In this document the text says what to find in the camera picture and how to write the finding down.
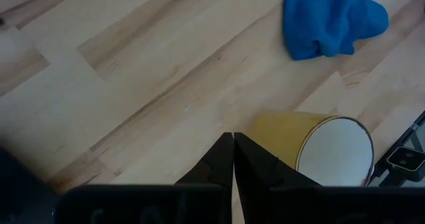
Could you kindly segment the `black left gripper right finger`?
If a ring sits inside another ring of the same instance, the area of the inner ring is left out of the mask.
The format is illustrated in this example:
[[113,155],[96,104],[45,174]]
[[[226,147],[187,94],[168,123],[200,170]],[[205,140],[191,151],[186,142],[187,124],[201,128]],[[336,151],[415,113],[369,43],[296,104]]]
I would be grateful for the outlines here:
[[235,167],[250,169],[250,177],[255,177],[268,188],[293,189],[315,187],[319,184],[285,164],[241,132],[234,134],[235,145],[246,164]]

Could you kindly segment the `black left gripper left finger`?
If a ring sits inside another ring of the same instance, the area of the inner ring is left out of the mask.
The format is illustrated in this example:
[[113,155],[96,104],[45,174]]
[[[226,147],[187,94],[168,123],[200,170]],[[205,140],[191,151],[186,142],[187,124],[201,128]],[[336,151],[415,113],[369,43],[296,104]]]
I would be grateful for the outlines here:
[[233,163],[234,138],[230,132],[225,132],[176,184],[214,184],[231,188]]

